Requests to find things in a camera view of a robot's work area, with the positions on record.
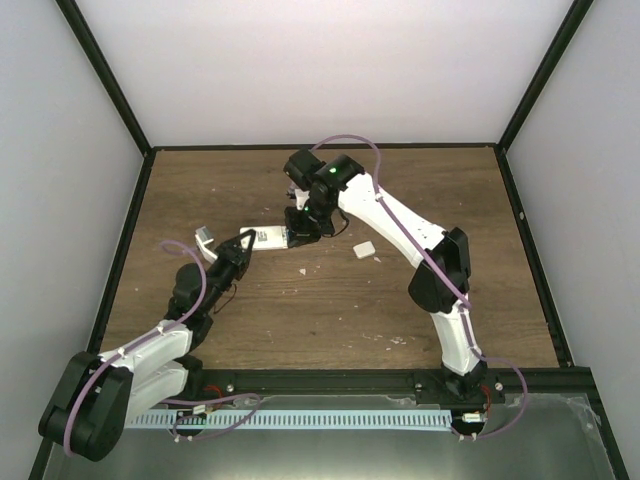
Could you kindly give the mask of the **white remote control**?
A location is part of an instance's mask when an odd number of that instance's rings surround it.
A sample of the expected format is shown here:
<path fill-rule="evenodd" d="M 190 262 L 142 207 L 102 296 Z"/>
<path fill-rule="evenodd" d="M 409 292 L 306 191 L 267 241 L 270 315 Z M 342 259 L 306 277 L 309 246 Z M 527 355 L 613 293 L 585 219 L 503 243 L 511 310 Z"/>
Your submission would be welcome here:
<path fill-rule="evenodd" d="M 253 251 L 284 250 L 289 248 L 288 230 L 285 226 L 256 226 L 243 227 L 239 234 L 243 235 L 249 230 L 256 232 L 253 242 Z"/>

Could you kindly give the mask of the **white battery cover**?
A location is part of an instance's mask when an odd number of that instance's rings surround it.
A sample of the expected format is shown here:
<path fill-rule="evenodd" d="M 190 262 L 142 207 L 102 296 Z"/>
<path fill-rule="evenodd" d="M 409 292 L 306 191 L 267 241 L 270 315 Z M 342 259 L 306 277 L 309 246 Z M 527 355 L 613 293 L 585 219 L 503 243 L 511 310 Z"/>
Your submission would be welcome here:
<path fill-rule="evenodd" d="M 353 246 L 353 252 L 357 259 L 364 259 L 376 254 L 376 249 L 371 241 L 362 242 Z"/>

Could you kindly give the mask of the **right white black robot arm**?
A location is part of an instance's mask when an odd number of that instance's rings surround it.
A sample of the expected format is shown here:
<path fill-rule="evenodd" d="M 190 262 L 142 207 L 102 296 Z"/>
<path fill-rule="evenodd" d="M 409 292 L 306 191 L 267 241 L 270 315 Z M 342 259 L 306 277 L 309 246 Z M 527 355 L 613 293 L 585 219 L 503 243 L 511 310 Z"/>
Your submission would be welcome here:
<path fill-rule="evenodd" d="M 422 218 L 385 192 L 375 173 L 367 173 L 347 155 L 326 163 L 303 149 L 289 157 L 283 171 L 295 186 L 292 195 L 298 203 L 284 211 L 288 246 L 336 236 L 335 213 L 359 219 L 386 239 L 414 269 L 408 293 L 435 325 L 445 393 L 458 403 L 471 400 L 480 390 L 487 364 L 469 319 L 467 235 Z"/>

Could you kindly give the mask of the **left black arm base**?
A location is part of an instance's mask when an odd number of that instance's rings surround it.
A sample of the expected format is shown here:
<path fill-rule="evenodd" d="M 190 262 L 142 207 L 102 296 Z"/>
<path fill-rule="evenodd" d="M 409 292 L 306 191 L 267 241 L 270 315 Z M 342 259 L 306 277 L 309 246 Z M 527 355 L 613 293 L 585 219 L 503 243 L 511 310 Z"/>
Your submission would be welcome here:
<path fill-rule="evenodd" d="M 189 370 L 182 392 L 184 400 L 213 400 L 230 396 L 235 392 L 232 378 L 217 370 L 193 368 Z"/>

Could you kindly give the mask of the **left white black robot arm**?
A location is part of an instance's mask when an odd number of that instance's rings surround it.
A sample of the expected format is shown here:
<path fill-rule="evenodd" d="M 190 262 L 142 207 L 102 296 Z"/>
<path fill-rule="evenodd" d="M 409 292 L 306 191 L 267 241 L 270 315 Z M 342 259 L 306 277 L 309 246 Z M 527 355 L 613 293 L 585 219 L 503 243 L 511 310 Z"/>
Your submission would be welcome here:
<path fill-rule="evenodd" d="M 192 353 L 209 334 L 220 298 L 247 271 L 256 236 L 247 229 L 212 251 L 163 242 L 192 259 L 176 273 L 164 318 L 121 347 L 75 354 L 39 420 L 39 435 L 69 456 L 99 461 L 126 425 L 158 404 L 187 407 L 198 418 L 226 403 L 223 395 L 199 399 L 205 381 Z"/>

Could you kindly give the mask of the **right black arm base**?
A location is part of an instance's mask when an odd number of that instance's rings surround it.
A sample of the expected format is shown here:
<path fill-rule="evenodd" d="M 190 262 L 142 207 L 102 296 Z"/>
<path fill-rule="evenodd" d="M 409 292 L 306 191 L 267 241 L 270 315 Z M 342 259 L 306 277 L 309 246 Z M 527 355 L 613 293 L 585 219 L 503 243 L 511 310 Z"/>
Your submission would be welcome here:
<path fill-rule="evenodd" d="M 495 389 L 496 381 L 491 370 L 466 378 L 445 369 L 427 369 L 416 371 L 412 384 L 416 398 L 423 403 L 471 406 L 490 399 L 504 404 L 505 394 Z"/>

